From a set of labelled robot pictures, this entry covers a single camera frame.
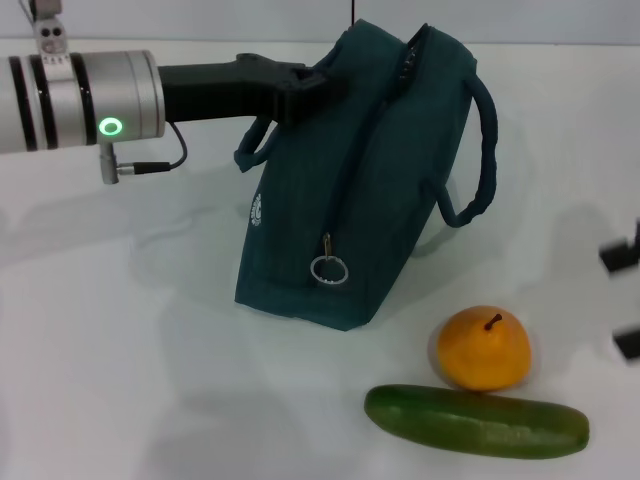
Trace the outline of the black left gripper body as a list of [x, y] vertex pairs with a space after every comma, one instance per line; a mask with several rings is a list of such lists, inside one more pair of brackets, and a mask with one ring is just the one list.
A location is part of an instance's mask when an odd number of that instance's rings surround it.
[[169, 123], [265, 117], [293, 123], [293, 71], [285, 63], [240, 54], [227, 63], [158, 68]]

